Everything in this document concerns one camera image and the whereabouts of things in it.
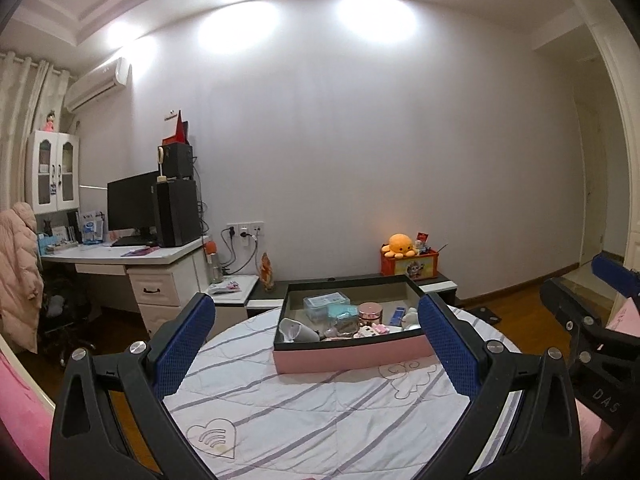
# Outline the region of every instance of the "power outlet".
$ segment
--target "power outlet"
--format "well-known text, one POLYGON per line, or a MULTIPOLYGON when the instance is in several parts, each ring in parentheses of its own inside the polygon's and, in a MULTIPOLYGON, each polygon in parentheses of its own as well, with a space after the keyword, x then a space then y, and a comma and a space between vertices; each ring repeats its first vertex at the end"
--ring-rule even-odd
POLYGON ((251 234, 255 236, 264 236, 264 222, 252 222, 251 234))
MULTIPOLYGON (((226 225, 227 229, 234 229, 234 240, 236 240, 236 238, 238 237, 238 235, 240 234, 240 231, 238 231, 238 224, 227 224, 226 225)), ((225 239, 230 238, 230 233, 224 233, 225 235, 225 239)))
POLYGON ((251 224, 250 223, 238 224, 238 236, 240 237, 240 245, 242 247, 248 247, 249 246, 249 237, 248 236, 244 236, 243 237, 242 233, 247 233, 248 235, 254 234, 252 229, 251 229, 251 224))

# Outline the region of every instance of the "metal screw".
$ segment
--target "metal screw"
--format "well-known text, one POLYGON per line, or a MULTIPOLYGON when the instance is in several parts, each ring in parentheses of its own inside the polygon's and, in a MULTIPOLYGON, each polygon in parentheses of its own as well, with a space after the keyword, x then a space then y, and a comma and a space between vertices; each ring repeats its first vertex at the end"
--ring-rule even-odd
POLYGON ((552 359, 556 359, 556 360, 562 359, 562 352, 555 347, 551 347, 549 350, 546 351, 546 353, 548 353, 549 357, 551 357, 552 359))
POLYGON ((136 341, 129 346, 129 352, 132 354, 142 354, 146 350, 146 343, 144 341, 136 341))
POLYGON ((86 355, 86 350, 84 348, 76 348, 71 354, 71 358, 74 361, 79 361, 80 359, 84 358, 85 355, 86 355))
POLYGON ((486 349, 492 354, 500 354, 504 351, 504 345, 500 341, 488 341, 486 349))

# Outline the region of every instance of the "air conditioner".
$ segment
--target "air conditioner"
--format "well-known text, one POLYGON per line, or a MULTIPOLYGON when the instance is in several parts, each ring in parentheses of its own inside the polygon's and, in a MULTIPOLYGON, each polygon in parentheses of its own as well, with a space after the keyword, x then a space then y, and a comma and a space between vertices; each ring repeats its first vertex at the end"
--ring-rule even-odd
POLYGON ((66 92, 65 106, 70 112, 77 112, 90 102, 127 86, 129 61, 120 57, 91 70, 71 85, 66 92))

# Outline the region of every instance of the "pink bedding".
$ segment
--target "pink bedding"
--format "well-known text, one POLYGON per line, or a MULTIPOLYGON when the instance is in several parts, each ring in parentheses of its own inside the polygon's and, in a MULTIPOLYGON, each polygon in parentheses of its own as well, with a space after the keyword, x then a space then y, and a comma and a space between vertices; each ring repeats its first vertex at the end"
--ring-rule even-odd
MULTIPOLYGON (((640 336, 640 315, 633 300, 626 300, 617 316, 607 325, 610 330, 633 336, 640 336)), ((591 460, 599 462, 608 452, 612 443, 612 429, 602 422, 589 408, 580 402, 578 420, 580 421, 580 439, 582 441, 582 465, 591 460)))
POLYGON ((48 480, 52 415, 1 352, 0 384, 0 419, 22 454, 48 480))

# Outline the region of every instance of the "white wall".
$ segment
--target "white wall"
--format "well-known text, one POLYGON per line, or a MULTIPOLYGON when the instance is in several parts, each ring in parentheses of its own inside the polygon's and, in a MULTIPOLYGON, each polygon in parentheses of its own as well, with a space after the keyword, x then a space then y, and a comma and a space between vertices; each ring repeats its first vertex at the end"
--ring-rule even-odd
POLYGON ((206 16, 141 40, 132 88, 79 117, 81 183, 153 170, 180 107, 214 238, 264 221, 276 278, 376 272, 386 238, 418 230, 449 243, 440 267, 462 298, 576 262, 582 162, 561 72, 528 37, 412 2, 414 33, 375 43, 341 1, 270 0, 273 33, 232 54, 199 45, 206 16))

